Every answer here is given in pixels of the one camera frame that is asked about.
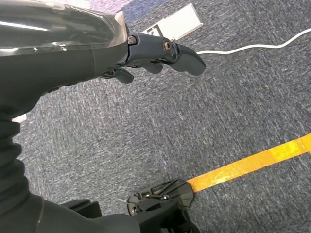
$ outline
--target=robotic hand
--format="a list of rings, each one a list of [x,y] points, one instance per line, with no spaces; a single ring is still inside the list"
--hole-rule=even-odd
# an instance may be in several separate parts
[[[165,64],[178,72],[200,75],[205,64],[199,55],[162,37],[129,33],[122,13],[103,14],[37,0],[0,1],[0,31],[0,232],[159,232],[146,228],[147,223],[155,222],[154,218],[150,221],[138,214],[138,218],[112,215],[89,219],[72,208],[31,194],[24,177],[24,165],[16,159],[21,146],[12,140],[20,132],[20,125],[11,119],[29,112],[41,96],[61,86],[97,77],[133,81],[123,67],[159,73]],[[141,201],[149,195],[140,197]],[[168,213],[186,219],[185,213],[177,211],[178,203],[160,199],[160,203],[149,199],[153,204],[140,205],[135,197],[131,210],[150,210],[149,215],[152,212],[159,218],[155,206],[165,201],[168,211],[161,222],[165,219],[164,224],[167,224]],[[179,232],[189,229],[180,228]]]

